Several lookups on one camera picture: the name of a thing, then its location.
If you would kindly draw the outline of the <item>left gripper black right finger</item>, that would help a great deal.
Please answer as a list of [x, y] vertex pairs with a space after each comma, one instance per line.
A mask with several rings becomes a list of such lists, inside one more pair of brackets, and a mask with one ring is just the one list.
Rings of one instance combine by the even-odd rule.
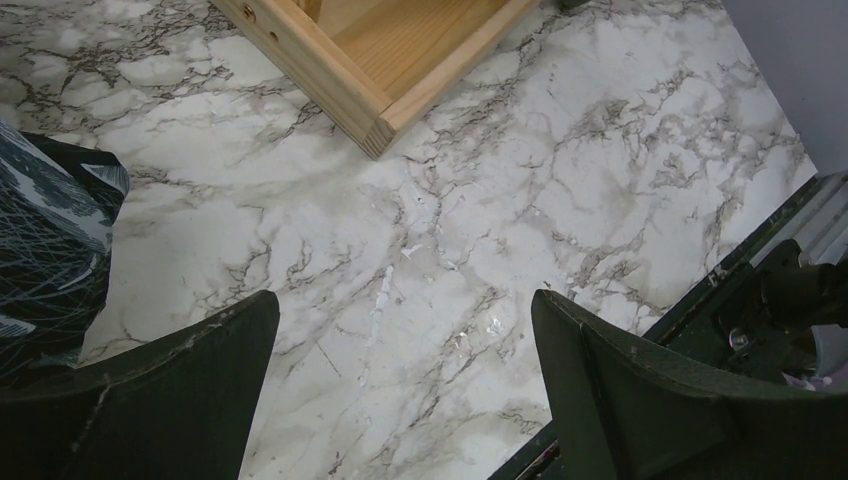
[[559, 479], [843, 479], [847, 398], [723, 371], [538, 290]]

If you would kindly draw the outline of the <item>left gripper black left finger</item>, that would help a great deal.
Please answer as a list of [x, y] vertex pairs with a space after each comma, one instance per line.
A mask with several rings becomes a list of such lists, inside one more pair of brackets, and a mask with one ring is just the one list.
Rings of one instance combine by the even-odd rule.
[[267, 290], [1, 394], [5, 479], [235, 479], [278, 329]]

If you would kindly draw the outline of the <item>dark blue patterned shorts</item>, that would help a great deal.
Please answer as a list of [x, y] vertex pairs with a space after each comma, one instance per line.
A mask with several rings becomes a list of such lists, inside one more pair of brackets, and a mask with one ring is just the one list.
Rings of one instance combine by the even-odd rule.
[[1, 124], [1, 385], [77, 365], [131, 188], [111, 152]]

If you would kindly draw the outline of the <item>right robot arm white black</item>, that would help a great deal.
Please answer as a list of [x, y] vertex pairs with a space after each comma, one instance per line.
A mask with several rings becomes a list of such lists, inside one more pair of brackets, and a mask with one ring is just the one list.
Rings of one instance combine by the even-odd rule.
[[714, 321], [729, 344], [725, 369], [772, 383], [834, 387], [847, 375], [847, 260], [809, 264], [799, 244], [785, 240]]

